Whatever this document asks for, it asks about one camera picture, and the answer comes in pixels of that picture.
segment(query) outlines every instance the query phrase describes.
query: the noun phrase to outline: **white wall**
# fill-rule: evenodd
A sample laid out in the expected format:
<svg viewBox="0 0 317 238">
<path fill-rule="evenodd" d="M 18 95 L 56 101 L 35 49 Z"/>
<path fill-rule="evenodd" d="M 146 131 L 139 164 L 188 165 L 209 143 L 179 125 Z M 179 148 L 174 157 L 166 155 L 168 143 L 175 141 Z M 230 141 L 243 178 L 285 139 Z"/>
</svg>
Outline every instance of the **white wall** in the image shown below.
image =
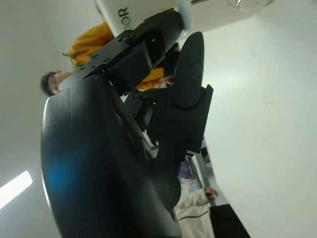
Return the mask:
<svg viewBox="0 0 317 238">
<path fill-rule="evenodd" d="M 0 187 L 28 170 L 33 184 L 0 209 L 0 237 L 57 238 L 40 177 L 46 97 L 42 74 L 57 62 L 30 0 L 0 1 Z"/>
<path fill-rule="evenodd" d="M 58 67 L 71 70 L 71 60 L 62 56 L 70 50 L 74 40 L 102 22 L 94 0 L 33 0 L 41 16 Z"/>
<path fill-rule="evenodd" d="M 217 182 L 253 238 L 317 234 L 317 1 L 204 34 Z"/>
</svg>

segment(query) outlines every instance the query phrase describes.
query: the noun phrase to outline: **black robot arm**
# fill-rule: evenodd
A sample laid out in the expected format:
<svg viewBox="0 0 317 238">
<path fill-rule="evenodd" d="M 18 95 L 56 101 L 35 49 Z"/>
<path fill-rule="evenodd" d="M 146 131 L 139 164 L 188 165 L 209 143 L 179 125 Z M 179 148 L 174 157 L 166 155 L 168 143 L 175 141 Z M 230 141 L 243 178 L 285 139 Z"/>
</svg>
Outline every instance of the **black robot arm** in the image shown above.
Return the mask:
<svg viewBox="0 0 317 238">
<path fill-rule="evenodd" d="M 43 183 L 63 238 L 181 237 L 177 175 L 185 155 L 200 150 L 212 96 L 201 87 L 202 34 L 183 46 L 173 87 L 134 90 L 181 29 L 181 17 L 169 11 L 122 33 L 48 98 Z M 145 129 L 159 143 L 156 158 Z"/>
</svg>

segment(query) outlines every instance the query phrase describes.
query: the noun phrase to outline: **white jacket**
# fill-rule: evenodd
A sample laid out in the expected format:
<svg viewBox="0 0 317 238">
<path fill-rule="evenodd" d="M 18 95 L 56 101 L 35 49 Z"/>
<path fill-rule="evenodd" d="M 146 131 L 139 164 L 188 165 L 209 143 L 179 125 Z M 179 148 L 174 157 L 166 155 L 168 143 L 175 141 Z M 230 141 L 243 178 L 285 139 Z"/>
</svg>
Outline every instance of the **white jacket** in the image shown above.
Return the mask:
<svg viewBox="0 0 317 238">
<path fill-rule="evenodd" d="M 190 194 L 174 208 L 182 238 L 214 238 L 210 220 L 210 204 L 201 189 Z"/>
</svg>

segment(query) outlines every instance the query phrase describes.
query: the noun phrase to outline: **white robot body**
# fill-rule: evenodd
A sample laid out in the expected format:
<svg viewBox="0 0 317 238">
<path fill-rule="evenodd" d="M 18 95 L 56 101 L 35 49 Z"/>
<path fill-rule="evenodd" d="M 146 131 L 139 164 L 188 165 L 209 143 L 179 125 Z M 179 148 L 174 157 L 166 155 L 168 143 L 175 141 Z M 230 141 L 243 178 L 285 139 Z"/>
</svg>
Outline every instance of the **white robot body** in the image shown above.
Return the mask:
<svg viewBox="0 0 317 238">
<path fill-rule="evenodd" d="M 146 19 L 174 9 L 184 23 L 181 38 L 209 31 L 258 13 L 272 0 L 96 0 L 114 36 L 133 30 Z"/>
</svg>

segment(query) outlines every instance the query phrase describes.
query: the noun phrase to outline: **screw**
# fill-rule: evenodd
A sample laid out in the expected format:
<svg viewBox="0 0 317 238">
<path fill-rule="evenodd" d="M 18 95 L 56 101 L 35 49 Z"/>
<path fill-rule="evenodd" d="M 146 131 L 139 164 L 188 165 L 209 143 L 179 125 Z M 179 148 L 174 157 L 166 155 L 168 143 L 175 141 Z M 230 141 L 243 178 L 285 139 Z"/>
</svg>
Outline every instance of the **screw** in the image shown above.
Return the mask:
<svg viewBox="0 0 317 238">
<path fill-rule="evenodd" d="M 110 60 L 111 60 L 110 58 L 107 58 L 107 59 L 104 60 L 104 63 L 109 63 Z"/>
<path fill-rule="evenodd" d="M 136 93 L 136 94 L 134 95 L 135 98 L 140 98 L 141 96 L 142 96 L 141 93 Z"/>
<path fill-rule="evenodd" d="M 124 40 L 125 42 L 130 42 L 133 38 L 134 38 L 134 35 L 133 35 L 132 33 L 130 33 L 130 34 L 126 35 L 126 36 L 123 38 L 123 40 Z"/>
</svg>

